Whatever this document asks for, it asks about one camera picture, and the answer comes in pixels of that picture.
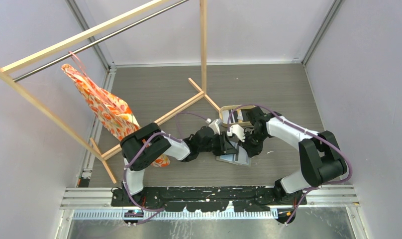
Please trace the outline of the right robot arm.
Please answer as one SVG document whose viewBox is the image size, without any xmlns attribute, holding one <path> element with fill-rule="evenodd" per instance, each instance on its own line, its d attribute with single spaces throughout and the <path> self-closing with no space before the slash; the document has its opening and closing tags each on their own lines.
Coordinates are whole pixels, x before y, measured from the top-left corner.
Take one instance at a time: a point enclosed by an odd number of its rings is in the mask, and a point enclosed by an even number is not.
<svg viewBox="0 0 402 239">
<path fill-rule="evenodd" d="M 277 180 L 273 187 L 275 200 L 287 204 L 305 188 L 318 187 L 348 171 L 337 140 L 329 131 L 309 131 L 277 113 L 264 113 L 260 107 L 248 109 L 247 118 L 253 130 L 245 133 L 239 145 L 249 157 L 259 155 L 267 138 L 277 137 L 299 152 L 300 169 Z"/>
</svg>

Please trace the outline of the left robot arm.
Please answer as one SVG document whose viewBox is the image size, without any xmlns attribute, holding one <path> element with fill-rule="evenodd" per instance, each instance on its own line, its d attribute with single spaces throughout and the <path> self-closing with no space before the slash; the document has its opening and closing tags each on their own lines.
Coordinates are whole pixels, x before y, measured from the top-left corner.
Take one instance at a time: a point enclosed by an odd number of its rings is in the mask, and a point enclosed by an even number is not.
<svg viewBox="0 0 402 239">
<path fill-rule="evenodd" d="M 145 169 L 162 155 L 190 162 L 203 152 L 215 156 L 238 153 L 227 134 L 212 126 L 203 126 L 196 133 L 177 139 L 162 131 L 156 123 L 150 123 L 124 137 L 119 145 L 124 158 L 123 199 L 131 206 L 142 202 Z"/>
</svg>

